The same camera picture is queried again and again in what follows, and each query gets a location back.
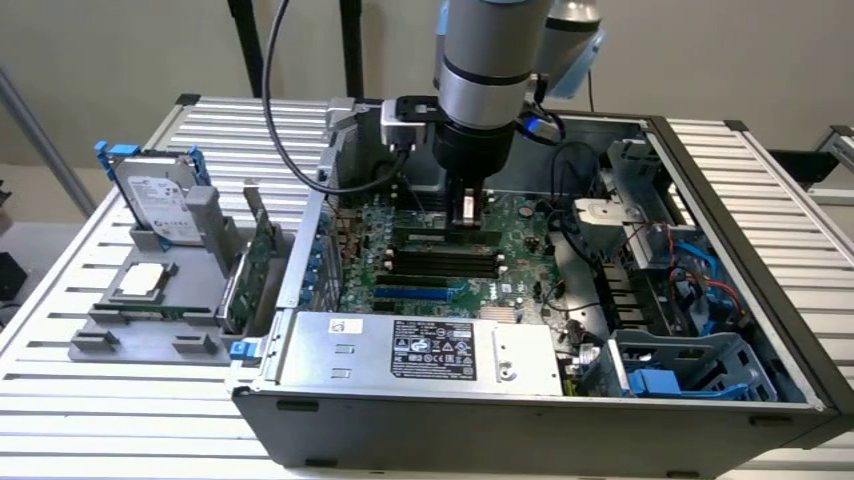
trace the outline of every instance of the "black cable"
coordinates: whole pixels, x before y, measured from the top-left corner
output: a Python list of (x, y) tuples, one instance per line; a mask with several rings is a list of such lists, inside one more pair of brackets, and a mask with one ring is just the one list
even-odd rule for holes
[(548, 119), (551, 119), (552, 123), (557, 127), (557, 141), (553, 141), (545, 137), (540, 137), (537, 134), (535, 134), (532, 131), (529, 131), (525, 128), (525, 126), (521, 124), (521, 122), (519, 122), (519, 120), (516, 120), (516, 125), (515, 125), (516, 131), (521, 134), (524, 138), (539, 143), (540, 145), (555, 147), (560, 144), (560, 142), (565, 140), (565, 124), (563, 123), (563, 119), (556, 113), (545, 110), (545, 107), (543, 107), (540, 103), (533, 102), (532, 105), (533, 107), (536, 107), (536, 110), (539, 110), (537, 117), (539, 118), (547, 117)]
[[(555, 164), (557, 163), (557, 157), (560, 156), (560, 153), (563, 153), (563, 151), (569, 147), (580, 147), (585, 149), (592, 154), (593, 159), (597, 159), (599, 157), (599, 154), (596, 153), (595, 148), (592, 148), (587, 143), (579, 142), (577, 140), (569, 140), (569, 141), (561, 142), (555, 148), (551, 149), (551, 152), (548, 153), (548, 162), (551, 165), (551, 170), (549, 170), (551, 180), (549, 180), (548, 193), (551, 195), (549, 197), (551, 199), (555, 198)], [(580, 185), (581, 180), (577, 175), (577, 170), (575, 170), (575, 166), (572, 166), (572, 173), (575, 174), (575, 178)]]
[(592, 68), (587, 70), (587, 100), (589, 100), (589, 112), (595, 112), (596, 109), (592, 106)]
[(572, 165), (572, 162), (563, 162), (563, 170), (560, 171), (560, 189), (557, 190), (557, 201), (563, 198), (563, 186), (565, 185), (564, 175), (567, 170), (572, 172), (572, 177), (575, 178), (575, 184), (577, 185), (577, 188), (580, 189), (581, 187), (581, 176), (577, 173), (577, 169), (575, 168), (575, 165)]
[(266, 123), (266, 130), (269, 131), (269, 138), (272, 140), (272, 146), (276, 149), (278, 156), (281, 157), (281, 161), (284, 162), (286, 167), (290, 169), (293, 176), (298, 179), (300, 182), (305, 184), (305, 186), (308, 186), (308, 188), (310, 188), (312, 190), (320, 193), (325, 193), (327, 195), (347, 195), (351, 193), (361, 193), (373, 189), (375, 187), (379, 187), (380, 185), (387, 183), (392, 178), (395, 178), (395, 176), (403, 169), (403, 165), (405, 164), (407, 159), (409, 158), (409, 152), (408, 150), (397, 151), (397, 161), (395, 162), (392, 169), (381, 178), (377, 178), (376, 180), (365, 183), (364, 185), (360, 185), (357, 187), (348, 187), (348, 188), (331, 188), (322, 185), (321, 183), (314, 182), (308, 177), (308, 175), (305, 175), (302, 171), (298, 169), (298, 167), (296, 166), (296, 163), (293, 163), (293, 160), (290, 159), (288, 152), (284, 150), (284, 147), (281, 146), (281, 138), (278, 138), (278, 132), (276, 131), (276, 124), (272, 119), (272, 108), (269, 105), (269, 96), (270, 96), (269, 95), (269, 77), (272, 72), (273, 50), (276, 46), (276, 39), (278, 38), (281, 19), (284, 18), (284, 12), (286, 11), (289, 3), (290, 3), (289, 0), (281, 0), (281, 2), (278, 3), (278, 7), (276, 9), (276, 16), (273, 17), (272, 27), (269, 30), (269, 40), (266, 42), (266, 55), (264, 57), (264, 74), (261, 78), (261, 107), (264, 111), (264, 121)]
[(589, 307), (596, 307), (599, 305), (601, 305), (599, 302), (591, 302), (585, 305), (581, 305), (580, 307), (572, 307), (572, 308), (560, 308), (560, 307), (555, 307), (553, 304), (551, 303), (551, 294), (555, 293), (555, 289), (557, 288), (557, 284), (555, 283), (551, 288), (548, 289), (548, 293), (545, 293), (545, 305), (548, 305), (548, 308), (551, 308), (553, 311), (556, 312), (576, 312), (579, 310), (584, 310), (585, 308)]
[(589, 268), (592, 269), (593, 273), (597, 274), (599, 265), (596, 265), (596, 262), (592, 261), (592, 259), (587, 256), (587, 254), (581, 251), (580, 247), (572, 241), (572, 237), (569, 237), (569, 226), (565, 223), (565, 212), (563, 215), (560, 215), (560, 217), (557, 217), (557, 221), (560, 222), (560, 234), (563, 235), (563, 239), (565, 240), (565, 243), (569, 244), (569, 248), (575, 252), (575, 255), (577, 255), (577, 258), (580, 258), (584, 261), (584, 263), (589, 265)]

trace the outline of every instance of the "blue cable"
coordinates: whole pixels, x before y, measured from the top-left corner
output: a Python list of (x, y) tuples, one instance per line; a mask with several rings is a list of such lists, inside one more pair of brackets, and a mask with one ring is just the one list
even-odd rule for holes
[(715, 257), (704, 253), (699, 248), (685, 242), (676, 242), (672, 245), (675, 248), (684, 250), (688, 254), (697, 257), (700, 260), (704, 260), (708, 264), (708, 270), (711, 270), (711, 279), (717, 279), (717, 260)]

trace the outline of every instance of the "white sticker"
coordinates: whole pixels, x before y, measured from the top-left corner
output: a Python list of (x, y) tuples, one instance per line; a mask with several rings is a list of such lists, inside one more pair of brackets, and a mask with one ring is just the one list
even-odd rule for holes
[(361, 333), (360, 318), (332, 318), (329, 319), (329, 333), (348, 333), (359, 335)]
[(168, 178), (128, 177), (136, 203), (150, 229), (172, 243), (200, 243), (181, 187)]

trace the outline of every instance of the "blue plastic tab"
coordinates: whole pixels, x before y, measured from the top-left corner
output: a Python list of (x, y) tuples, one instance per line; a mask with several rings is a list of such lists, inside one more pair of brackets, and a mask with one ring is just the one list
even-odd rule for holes
[(121, 156), (136, 155), (138, 153), (138, 145), (118, 143), (112, 146), (106, 153)]
[(101, 168), (106, 172), (106, 178), (110, 182), (116, 181), (116, 172), (112, 170), (112, 165), (109, 165), (109, 156), (106, 156), (106, 142), (101, 140), (94, 144), (94, 154), (97, 156), (97, 163), (100, 163)]
[(189, 158), (192, 158), (194, 169), (196, 169), (196, 183), (198, 185), (210, 185), (210, 176), (208, 175), (208, 165), (204, 161), (204, 155), (201, 154), (201, 150), (196, 145), (189, 147), (189, 151), (186, 152)]
[(708, 390), (681, 392), (681, 398), (697, 398), (701, 400), (747, 400), (747, 391), (749, 387), (745, 383), (729, 385), (719, 392)]
[(631, 391), (639, 397), (679, 397), (681, 389), (672, 370), (635, 370), (628, 374)]
[(249, 360), (254, 358), (257, 344), (253, 342), (234, 342), (230, 344), (228, 356), (232, 360)]

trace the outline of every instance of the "blue latch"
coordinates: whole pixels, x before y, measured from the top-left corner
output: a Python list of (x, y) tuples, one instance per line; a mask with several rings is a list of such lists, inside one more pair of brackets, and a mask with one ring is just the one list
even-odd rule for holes
[(257, 343), (254, 342), (234, 342), (230, 344), (228, 350), (228, 356), (232, 360), (249, 360), (254, 358), (254, 352), (257, 351)]
[(109, 151), (106, 153), (109, 153), (110, 155), (121, 156), (136, 155), (138, 153), (138, 145), (132, 145), (129, 143), (117, 143), (109, 148)]
[(635, 370), (628, 374), (631, 391), (639, 397), (679, 397), (681, 389), (672, 370)]

